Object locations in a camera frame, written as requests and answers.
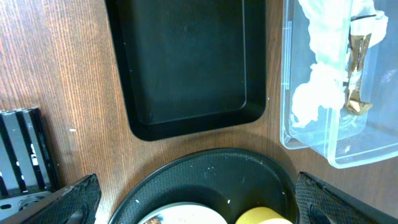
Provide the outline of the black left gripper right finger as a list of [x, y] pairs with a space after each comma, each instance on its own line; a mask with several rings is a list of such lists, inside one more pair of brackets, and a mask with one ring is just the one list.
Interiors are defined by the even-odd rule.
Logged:
[[307, 172], [298, 174], [295, 198], [303, 223], [397, 223], [397, 218]]

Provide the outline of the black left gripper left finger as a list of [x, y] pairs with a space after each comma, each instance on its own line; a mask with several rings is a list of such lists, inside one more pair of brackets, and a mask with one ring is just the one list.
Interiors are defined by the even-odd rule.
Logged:
[[94, 223], [101, 200], [96, 174], [88, 174], [1, 223]]

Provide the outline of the yellow bowl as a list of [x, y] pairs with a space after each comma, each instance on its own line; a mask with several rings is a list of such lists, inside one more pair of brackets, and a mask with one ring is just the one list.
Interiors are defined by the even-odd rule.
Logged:
[[270, 208], [256, 207], [244, 212], [235, 224], [292, 224], [292, 222]]

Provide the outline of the food scraps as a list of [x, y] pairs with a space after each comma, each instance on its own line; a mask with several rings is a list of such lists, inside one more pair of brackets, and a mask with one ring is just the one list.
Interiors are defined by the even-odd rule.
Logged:
[[162, 220], [160, 218], [151, 218], [145, 224], [162, 224]]

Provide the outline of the grey plate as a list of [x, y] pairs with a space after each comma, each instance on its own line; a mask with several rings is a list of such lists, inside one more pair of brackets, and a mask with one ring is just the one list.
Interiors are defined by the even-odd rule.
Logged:
[[216, 211], [195, 202], [177, 202], [164, 205], [147, 214], [138, 224], [151, 218], [160, 218], [162, 224], [227, 224]]

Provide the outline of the gold snack wrapper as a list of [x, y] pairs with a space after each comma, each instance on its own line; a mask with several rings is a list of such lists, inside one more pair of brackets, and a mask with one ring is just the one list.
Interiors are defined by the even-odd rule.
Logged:
[[350, 56], [348, 62], [348, 89], [345, 108], [349, 114], [360, 116], [372, 108], [372, 104], [361, 100], [361, 80], [365, 57], [368, 51], [371, 34], [350, 35]]

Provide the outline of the white napkin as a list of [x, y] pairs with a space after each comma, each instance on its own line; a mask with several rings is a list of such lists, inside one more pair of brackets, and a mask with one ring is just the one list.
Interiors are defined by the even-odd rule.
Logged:
[[304, 128], [318, 119], [318, 109], [345, 108], [348, 89], [350, 35], [371, 34], [368, 49], [386, 36], [388, 17], [377, 10], [373, 0], [300, 1], [309, 20], [310, 50], [316, 62], [311, 64], [310, 79], [299, 85], [292, 97], [292, 122]]

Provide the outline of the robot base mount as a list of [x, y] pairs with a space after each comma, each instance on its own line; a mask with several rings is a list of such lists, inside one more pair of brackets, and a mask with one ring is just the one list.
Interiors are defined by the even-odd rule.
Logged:
[[40, 110], [1, 111], [1, 220], [59, 189]]

